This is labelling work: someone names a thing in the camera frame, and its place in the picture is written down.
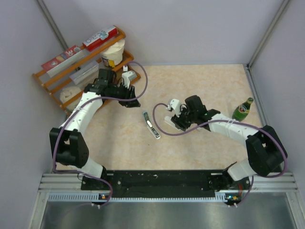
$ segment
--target floor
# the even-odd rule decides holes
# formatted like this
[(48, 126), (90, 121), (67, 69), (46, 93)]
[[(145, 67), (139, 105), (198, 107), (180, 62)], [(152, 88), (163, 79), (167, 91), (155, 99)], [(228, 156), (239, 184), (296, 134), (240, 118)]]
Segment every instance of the floor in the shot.
[[(135, 83), (136, 95), (144, 88), (145, 77)], [(113, 101), (94, 115), (84, 134), (92, 157), (106, 169), (222, 169), (247, 157), (246, 149), (217, 133), (193, 131), (171, 137), (161, 134), (156, 140), (144, 122), (142, 112), (152, 120), (157, 103), (184, 100), (198, 95), (206, 108), (231, 116), (250, 96), (251, 90), (241, 64), (145, 66), (148, 88), (139, 99), (140, 108), (125, 108)], [(170, 133), (178, 130), (163, 120), (173, 114), (165, 107), (156, 110), (156, 120)], [(255, 103), (244, 120), (260, 126)]]
[(285, 193), (253, 193), (238, 208), (224, 203), (77, 206), (48, 202), (41, 229), (296, 229)]

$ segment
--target red and white box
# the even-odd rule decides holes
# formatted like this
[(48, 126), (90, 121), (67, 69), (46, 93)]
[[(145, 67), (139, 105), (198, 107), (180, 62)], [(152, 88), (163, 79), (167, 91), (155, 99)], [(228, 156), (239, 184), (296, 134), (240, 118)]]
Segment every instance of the red and white box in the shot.
[(47, 72), (50, 77), (60, 73), (63, 69), (70, 66), (72, 63), (80, 60), (85, 56), (83, 50), (77, 45), (67, 49), (62, 54), (56, 56), (52, 60), (44, 63), (42, 68)]
[(82, 44), (88, 51), (92, 51), (97, 47), (104, 44), (106, 41), (110, 40), (114, 36), (118, 34), (118, 30), (115, 26), (108, 26), (103, 30), (97, 32), (87, 40), (85, 40)]

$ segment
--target beige table surface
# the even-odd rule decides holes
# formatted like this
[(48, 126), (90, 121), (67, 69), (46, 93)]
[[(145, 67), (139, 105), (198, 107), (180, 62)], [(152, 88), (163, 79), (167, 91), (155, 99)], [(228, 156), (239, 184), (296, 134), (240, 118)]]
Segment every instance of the beige table surface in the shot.
[[(135, 83), (136, 95), (144, 88), (145, 77)], [(113, 101), (94, 115), (84, 134), (92, 157), (106, 169), (222, 169), (247, 157), (246, 149), (234, 140), (208, 131), (183, 136), (161, 134), (156, 140), (144, 122), (151, 120), (153, 107), (169, 99), (184, 100), (198, 95), (206, 108), (231, 116), (236, 106), (252, 96), (241, 64), (145, 66), (148, 88), (139, 99), (140, 108), (125, 108)], [(163, 130), (178, 133), (164, 117), (172, 116), (160, 107), (156, 119)], [(255, 103), (244, 120), (260, 126)]]

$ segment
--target bottle cap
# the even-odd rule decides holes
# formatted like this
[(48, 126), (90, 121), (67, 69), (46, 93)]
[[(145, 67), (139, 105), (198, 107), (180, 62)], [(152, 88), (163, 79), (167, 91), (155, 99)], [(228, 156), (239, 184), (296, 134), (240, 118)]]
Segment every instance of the bottle cap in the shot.
[(251, 98), (251, 97), (249, 97), (249, 98), (247, 99), (247, 103), (249, 103), (249, 104), (253, 103), (253, 101), (254, 101), (254, 99)]

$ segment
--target bottle label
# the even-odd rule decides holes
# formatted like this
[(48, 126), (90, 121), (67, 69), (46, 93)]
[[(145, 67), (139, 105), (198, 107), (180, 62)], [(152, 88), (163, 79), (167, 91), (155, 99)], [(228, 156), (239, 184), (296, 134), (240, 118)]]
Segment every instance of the bottle label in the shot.
[(245, 107), (245, 105), (241, 104), (238, 108), (239, 112), (240, 113), (246, 113), (248, 114), (249, 113), (249, 110)]

